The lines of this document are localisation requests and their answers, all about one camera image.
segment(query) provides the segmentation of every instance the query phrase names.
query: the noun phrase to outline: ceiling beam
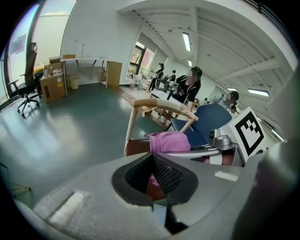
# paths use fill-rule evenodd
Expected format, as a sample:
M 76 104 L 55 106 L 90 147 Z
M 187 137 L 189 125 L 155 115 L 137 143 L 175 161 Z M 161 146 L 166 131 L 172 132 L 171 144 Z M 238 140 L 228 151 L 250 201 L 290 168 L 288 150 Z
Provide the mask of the ceiling beam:
M 133 17 L 139 24 L 141 24 L 153 37 L 151 37 L 151 40 L 158 45 L 162 51 L 165 52 L 165 54 L 170 57 L 171 59 L 175 58 L 175 54 L 170 49 L 170 47 L 164 42 L 164 40 L 159 36 L 157 32 L 154 31 L 154 29 L 146 23 L 137 13 L 134 11 L 130 11 L 127 13 L 131 17 Z
M 198 14 L 198 8 L 197 7 L 191 7 L 189 9 L 190 15 L 191 15 L 191 21 L 192 21 L 192 30 L 193 32 L 198 33 L 198 28 L 199 28 L 199 14 Z M 194 35 L 194 46 L 193 48 L 195 49 L 194 52 L 194 58 L 195 58 L 195 63 L 197 64 L 198 62 L 198 48 L 199 48 L 199 36 Z
M 252 66 L 245 67 L 245 68 L 237 70 L 233 73 L 222 76 L 222 77 L 217 79 L 217 82 L 222 81 L 222 80 L 226 80 L 226 79 L 229 79 L 229 78 L 243 76 L 243 75 L 246 75 L 246 74 L 259 72 L 259 71 L 264 71 L 264 70 L 273 69 L 273 68 L 278 68 L 278 67 L 280 67 L 280 64 L 279 64 L 278 60 L 276 58 L 272 58 L 272 59 L 266 60 L 264 62 L 254 64 Z

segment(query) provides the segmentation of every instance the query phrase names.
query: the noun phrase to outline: fluorescent light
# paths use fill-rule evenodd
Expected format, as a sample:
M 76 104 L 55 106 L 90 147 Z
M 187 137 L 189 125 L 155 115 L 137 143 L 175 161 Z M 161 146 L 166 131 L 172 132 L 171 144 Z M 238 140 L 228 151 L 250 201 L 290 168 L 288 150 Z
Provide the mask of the fluorescent light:
M 191 45 L 189 44 L 189 35 L 187 33 L 183 33 L 183 40 L 184 40 L 184 44 L 186 45 L 186 49 L 187 51 L 191 51 Z
M 284 142 L 283 138 L 277 132 L 275 132 L 273 129 L 271 130 L 282 142 Z
M 255 90 L 255 89 L 248 89 L 248 91 L 251 92 L 251 93 L 263 95 L 263 96 L 266 96 L 266 97 L 270 96 L 267 91 Z

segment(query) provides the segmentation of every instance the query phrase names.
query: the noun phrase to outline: white ceiling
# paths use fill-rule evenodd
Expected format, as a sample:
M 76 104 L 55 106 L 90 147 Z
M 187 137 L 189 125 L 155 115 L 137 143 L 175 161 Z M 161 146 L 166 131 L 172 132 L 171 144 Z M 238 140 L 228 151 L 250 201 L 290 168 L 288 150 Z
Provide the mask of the white ceiling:
M 187 65 L 190 59 L 223 89 L 236 88 L 239 103 L 250 106 L 280 132 L 268 103 L 281 91 L 292 69 L 260 28 L 250 28 L 249 20 L 237 13 L 198 7 L 169 5 L 134 12 L 162 38 L 178 62 Z M 191 52 L 185 48 L 183 32 L 190 35 Z M 270 97 L 251 94 L 249 88 L 268 91 Z

